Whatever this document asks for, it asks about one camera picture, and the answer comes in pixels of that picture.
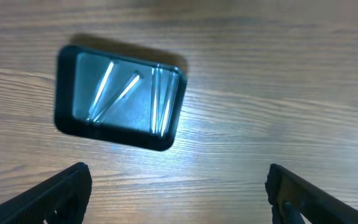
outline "plastic container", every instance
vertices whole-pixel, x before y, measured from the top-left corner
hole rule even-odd
[[[68,45],[58,56],[55,125],[66,134],[166,150],[186,83],[171,65]]]

